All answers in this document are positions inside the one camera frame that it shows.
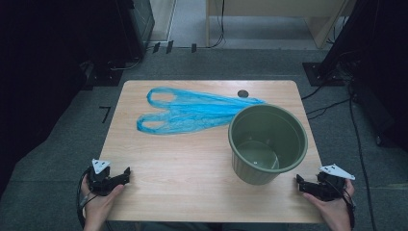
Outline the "light wooden desk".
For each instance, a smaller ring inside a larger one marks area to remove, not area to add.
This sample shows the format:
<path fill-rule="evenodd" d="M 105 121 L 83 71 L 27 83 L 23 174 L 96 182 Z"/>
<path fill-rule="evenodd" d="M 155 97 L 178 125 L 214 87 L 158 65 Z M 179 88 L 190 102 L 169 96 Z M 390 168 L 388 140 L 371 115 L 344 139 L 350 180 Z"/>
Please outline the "light wooden desk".
<path fill-rule="evenodd" d="M 341 16 L 350 16 L 357 0 L 205 0 L 206 43 L 210 43 L 210 17 L 303 17 L 317 48 L 326 43 Z"/>

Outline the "black stand base plate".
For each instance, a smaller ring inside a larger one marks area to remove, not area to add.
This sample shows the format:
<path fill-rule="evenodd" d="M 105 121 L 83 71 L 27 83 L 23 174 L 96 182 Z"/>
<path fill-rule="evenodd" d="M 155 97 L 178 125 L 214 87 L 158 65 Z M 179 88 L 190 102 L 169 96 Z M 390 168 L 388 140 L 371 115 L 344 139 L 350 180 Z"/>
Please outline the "black stand base plate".
<path fill-rule="evenodd" d="M 339 87 L 344 85 L 344 79 L 336 69 L 325 70 L 322 63 L 303 63 L 303 69 L 309 84 L 313 87 Z"/>
<path fill-rule="evenodd" d="M 110 67 L 87 62 L 83 65 L 87 76 L 86 87 L 116 87 L 121 79 L 122 70 L 112 70 Z"/>

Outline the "dark equipment stand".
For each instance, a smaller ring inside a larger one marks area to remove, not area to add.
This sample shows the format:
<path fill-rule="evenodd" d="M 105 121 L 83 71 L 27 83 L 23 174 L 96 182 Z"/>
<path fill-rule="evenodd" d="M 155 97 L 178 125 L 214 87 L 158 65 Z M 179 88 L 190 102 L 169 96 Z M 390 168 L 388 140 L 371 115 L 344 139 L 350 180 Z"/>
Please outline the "dark equipment stand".
<path fill-rule="evenodd" d="M 408 0 L 357 0 L 322 62 L 343 64 L 377 143 L 408 152 Z"/>

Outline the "dark curtain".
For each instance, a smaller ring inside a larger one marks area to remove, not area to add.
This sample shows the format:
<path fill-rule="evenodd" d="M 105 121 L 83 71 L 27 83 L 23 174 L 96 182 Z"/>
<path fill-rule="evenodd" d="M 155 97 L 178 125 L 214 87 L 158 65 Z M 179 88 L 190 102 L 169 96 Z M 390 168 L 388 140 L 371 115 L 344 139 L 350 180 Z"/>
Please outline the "dark curtain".
<path fill-rule="evenodd" d="M 59 0 L 0 0 L 0 199 L 85 86 L 84 55 Z"/>

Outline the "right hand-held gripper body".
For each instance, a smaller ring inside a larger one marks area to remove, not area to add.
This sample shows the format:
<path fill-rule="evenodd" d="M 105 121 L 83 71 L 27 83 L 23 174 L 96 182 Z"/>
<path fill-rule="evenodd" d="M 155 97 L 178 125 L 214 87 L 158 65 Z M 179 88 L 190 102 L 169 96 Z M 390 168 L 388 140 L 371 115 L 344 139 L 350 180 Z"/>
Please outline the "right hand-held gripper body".
<path fill-rule="evenodd" d="M 354 180 L 355 176 L 333 164 L 320 167 L 317 178 L 319 182 L 318 197 L 323 201 L 331 201 L 343 196 L 345 180 Z"/>

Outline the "person's right hand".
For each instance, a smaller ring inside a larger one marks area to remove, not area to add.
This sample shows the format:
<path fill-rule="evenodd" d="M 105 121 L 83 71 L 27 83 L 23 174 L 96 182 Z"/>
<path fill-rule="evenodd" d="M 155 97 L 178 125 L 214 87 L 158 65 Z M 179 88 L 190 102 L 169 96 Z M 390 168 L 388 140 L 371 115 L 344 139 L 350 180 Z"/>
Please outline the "person's right hand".
<path fill-rule="evenodd" d="M 351 227 L 347 204 L 343 199 L 325 202 L 306 192 L 302 196 L 318 209 L 327 226 L 340 224 Z"/>

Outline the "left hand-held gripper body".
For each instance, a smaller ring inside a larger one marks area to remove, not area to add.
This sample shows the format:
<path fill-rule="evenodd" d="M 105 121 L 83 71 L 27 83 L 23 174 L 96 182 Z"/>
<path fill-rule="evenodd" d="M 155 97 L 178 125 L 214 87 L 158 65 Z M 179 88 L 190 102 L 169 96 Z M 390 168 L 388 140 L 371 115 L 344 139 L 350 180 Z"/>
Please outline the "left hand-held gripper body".
<path fill-rule="evenodd" d="M 113 180 L 110 177 L 110 162 L 102 160 L 91 160 L 91 167 L 88 173 L 89 190 L 101 196 L 108 195 L 113 189 Z"/>

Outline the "person's left hand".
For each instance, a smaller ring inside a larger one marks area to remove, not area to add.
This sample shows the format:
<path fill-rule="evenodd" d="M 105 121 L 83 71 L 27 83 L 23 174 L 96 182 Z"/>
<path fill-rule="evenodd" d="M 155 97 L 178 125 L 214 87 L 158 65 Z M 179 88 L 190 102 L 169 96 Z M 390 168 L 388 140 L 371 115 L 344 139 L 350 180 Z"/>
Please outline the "person's left hand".
<path fill-rule="evenodd" d="M 85 224 L 104 224 L 108 218 L 116 198 L 121 195 L 124 190 L 123 185 L 116 186 L 107 196 L 98 196 L 89 190 L 87 178 L 84 178 L 81 185 L 83 195 L 89 195 L 91 200 L 85 205 Z"/>

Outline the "blue plastic bag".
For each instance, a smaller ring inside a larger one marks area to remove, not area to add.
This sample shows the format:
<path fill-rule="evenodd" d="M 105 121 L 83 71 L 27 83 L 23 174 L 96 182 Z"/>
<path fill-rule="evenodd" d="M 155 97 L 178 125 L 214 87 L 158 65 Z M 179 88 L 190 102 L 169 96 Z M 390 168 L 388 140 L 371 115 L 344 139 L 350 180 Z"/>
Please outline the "blue plastic bag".
<path fill-rule="evenodd" d="M 193 133 L 227 125 L 242 109 L 265 104 L 258 98 L 229 97 L 169 87 L 151 89 L 146 100 L 161 111 L 141 115 L 137 129 L 153 135 Z"/>

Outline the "green plastic bucket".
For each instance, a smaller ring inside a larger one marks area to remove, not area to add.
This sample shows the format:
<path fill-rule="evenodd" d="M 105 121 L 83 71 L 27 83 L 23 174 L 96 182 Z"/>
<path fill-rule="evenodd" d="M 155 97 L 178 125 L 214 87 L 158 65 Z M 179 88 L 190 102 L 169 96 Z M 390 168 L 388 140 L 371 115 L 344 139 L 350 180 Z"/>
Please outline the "green plastic bucket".
<path fill-rule="evenodd" d="M 264 185 L 296 168 L 305 158 L 308 138 L 289 111 L 269 104 L 238 112 L 228 128 L 232 168 L 245 183 Z"/>

